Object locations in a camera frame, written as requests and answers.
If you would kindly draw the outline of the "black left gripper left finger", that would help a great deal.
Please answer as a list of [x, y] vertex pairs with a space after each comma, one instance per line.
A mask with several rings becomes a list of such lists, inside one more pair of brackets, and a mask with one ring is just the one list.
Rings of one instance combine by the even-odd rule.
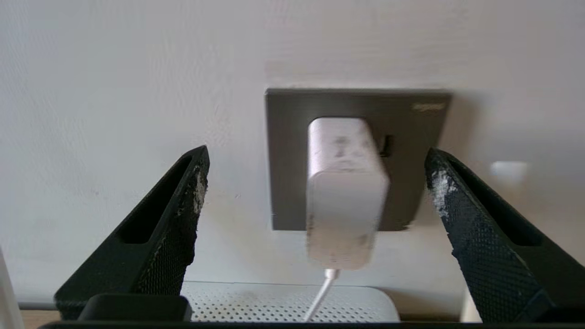
[[181, 156], [54, 295], [63, 320], [102, 293], [178, 295], [195, 256], [210, 159], [205, 145]]

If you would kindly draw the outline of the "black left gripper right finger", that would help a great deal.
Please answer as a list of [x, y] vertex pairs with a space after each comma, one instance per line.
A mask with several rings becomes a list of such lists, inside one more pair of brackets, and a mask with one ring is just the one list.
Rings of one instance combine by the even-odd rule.
[[582, 323], [585, 269], [455, 156], [430, 149], [427, 189], [485, 323]]

